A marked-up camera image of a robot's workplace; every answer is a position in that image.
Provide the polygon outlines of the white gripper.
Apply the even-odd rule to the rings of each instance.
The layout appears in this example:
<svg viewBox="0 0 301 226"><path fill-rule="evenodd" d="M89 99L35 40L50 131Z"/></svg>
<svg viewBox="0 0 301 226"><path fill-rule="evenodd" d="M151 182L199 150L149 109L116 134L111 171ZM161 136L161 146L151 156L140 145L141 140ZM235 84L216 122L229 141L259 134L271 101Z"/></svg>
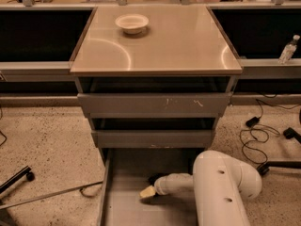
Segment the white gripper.
<svg viewBox="0 0 301 226"><path fill-rule="evenodd" d="M153 197L156 195L167 195L167 187L166 187L166 177L160 177L154 182L154 186L148 186L145 189L143 189L139 196L141 199L147 199L149 197Z"/></svg>

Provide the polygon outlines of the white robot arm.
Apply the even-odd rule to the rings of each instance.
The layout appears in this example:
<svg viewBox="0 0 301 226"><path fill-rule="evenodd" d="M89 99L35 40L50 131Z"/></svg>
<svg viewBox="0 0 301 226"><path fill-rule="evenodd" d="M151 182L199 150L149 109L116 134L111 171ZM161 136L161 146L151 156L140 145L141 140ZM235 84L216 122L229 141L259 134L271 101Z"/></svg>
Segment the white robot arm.
<svg viewBox="0 0 301 226"><path fill-rule="evenodd" d="M243 200L258 197L261 189L261 176L252 166L221 152L205 151L195 159L192 174L161 176L139 196L192 191L198 226L250 226Z"/></svg>

